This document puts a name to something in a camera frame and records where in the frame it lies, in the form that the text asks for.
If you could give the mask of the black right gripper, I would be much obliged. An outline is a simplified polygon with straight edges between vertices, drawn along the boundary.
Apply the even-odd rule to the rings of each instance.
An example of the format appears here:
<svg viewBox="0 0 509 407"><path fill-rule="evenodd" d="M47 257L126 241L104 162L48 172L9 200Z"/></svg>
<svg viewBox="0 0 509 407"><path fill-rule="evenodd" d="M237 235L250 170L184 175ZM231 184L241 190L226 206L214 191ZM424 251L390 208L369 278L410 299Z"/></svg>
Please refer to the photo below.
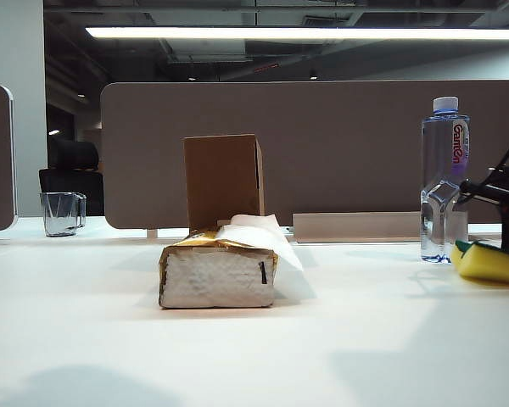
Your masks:
<svg viewBox="0 0 509 407"><path fill-rule="evenodd" d="M481 182L465 180L460 185L460 193L460 204L477 199L500 206L501 249L509 252L509 166L490 168L489 175Z"/></svg>

